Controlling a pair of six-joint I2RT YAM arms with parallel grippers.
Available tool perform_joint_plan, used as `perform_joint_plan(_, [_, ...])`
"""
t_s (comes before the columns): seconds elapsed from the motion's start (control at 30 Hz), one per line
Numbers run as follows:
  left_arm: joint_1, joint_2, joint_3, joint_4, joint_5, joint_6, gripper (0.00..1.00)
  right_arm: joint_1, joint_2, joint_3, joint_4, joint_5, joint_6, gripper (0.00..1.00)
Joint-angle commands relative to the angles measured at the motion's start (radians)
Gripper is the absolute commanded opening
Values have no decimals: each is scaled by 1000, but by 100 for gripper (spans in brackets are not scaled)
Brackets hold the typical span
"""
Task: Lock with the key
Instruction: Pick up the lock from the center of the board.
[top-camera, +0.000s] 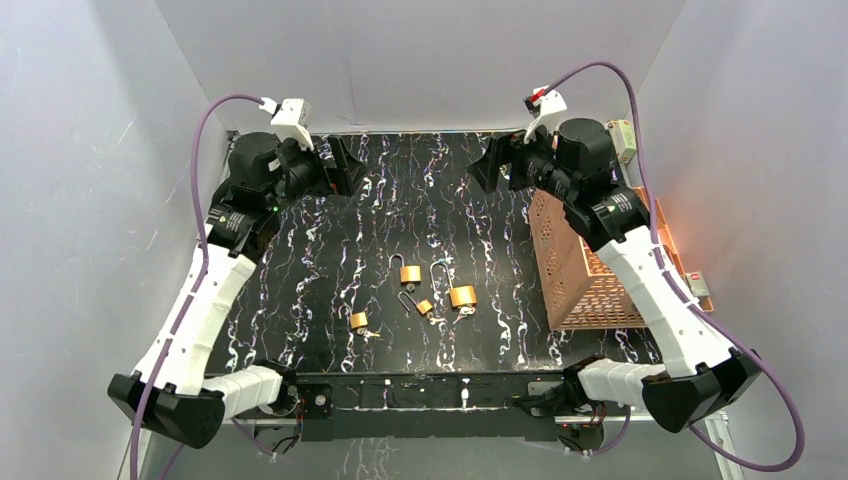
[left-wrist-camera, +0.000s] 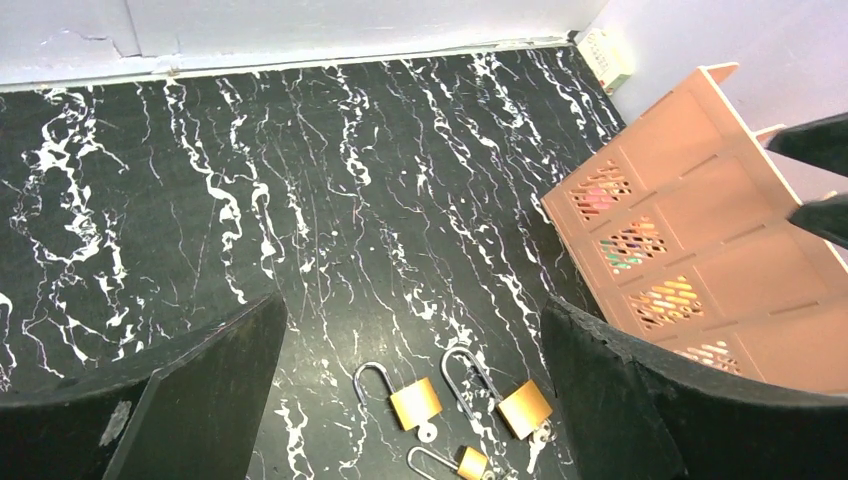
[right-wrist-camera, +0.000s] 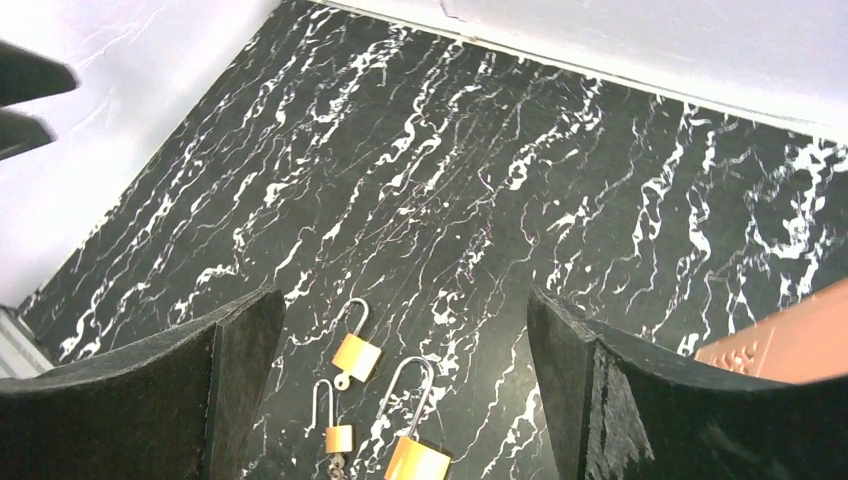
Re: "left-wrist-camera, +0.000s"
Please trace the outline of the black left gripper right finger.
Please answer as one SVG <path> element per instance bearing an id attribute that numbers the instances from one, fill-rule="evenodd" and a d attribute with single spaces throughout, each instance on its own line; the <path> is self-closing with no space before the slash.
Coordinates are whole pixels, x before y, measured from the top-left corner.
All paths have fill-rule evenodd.
<path id="1" fill-rule="evenodd" d="M 542 348 L 583 479 L 843 479 L 847 401 L 732 375 L 552 297 Z"/>

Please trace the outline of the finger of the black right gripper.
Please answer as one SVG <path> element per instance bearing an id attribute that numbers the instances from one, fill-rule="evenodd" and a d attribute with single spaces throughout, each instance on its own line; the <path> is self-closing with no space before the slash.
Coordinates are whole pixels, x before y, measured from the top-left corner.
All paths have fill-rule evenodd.
<path id="1" fill-rule="evenodd" d="M 766 149 L 831 173 L 847 176 L 847 113 L 789 127 Z"/>
<path id="2" fill-rule="evenodd" d="M 807 232 L 841 248 L 847 248 L 847 195 L 808 202 L 795 209 L 787 220 Z"/>

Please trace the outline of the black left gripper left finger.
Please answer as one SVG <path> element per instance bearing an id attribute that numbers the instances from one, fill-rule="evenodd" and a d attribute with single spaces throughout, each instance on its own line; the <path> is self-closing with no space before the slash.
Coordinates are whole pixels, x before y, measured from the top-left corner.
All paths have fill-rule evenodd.
<path id="1" fill-rule="evenodd" d="M 5 479 L 242 479 L 286 332 L 279 294 L 125 360 L 1 396 Z"/>

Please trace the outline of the small brass padlock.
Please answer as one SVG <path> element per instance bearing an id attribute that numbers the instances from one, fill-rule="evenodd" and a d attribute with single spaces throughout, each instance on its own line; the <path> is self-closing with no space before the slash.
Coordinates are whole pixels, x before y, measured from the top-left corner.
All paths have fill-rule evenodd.
<path id="1" fill-rule="evenodd" d="M 497 478 L 495 472 L 488 467 L 488 457 L 471 446 L 466 446 L 464 448 L 458 462 L 421 446 L 410 448 L 406 455 L 406 464 L 408 468 L 423 479 L 434 480 L 433 476 L 419 468 L 414 463 L 416 455 L 424 456 L 436 461 L 440 465 L 451 470 L 461 479 L 494 480 Z"/>

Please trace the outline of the silver key of medium padlock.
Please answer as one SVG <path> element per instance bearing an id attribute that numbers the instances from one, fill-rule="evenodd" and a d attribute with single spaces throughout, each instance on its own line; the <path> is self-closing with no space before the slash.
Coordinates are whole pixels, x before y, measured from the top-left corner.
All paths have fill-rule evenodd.
<path id="1" fill-rule="evenodd" d="M 437 438 L 438 428 L 431 422 L 423 422 L 417 426 L 416 435 L 420 442 L 428 444 Z"/>

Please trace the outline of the medium brass padlock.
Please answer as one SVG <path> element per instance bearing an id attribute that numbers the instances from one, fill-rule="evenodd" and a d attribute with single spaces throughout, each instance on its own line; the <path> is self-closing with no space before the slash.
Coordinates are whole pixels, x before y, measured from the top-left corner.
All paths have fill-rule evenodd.
<path id="1" fill-rule="evenodd" d="M 404 431 L 417 431 L 417 426 L 423 422 L 433 423 L 432 419 L 443 411 L 438 394 L 428 377 L 423 377 L 398 389 L 390 379 L 386 367 L 375 361 L 363 363 L 355 370 L 353 375 L 353 388 L 358 401 L 362 405 L 366 404 L 366 396 L 360 377 L 366 370 L 374 370 L 381 377 L 389 393 L 389 403 L 399 426 Z"/>

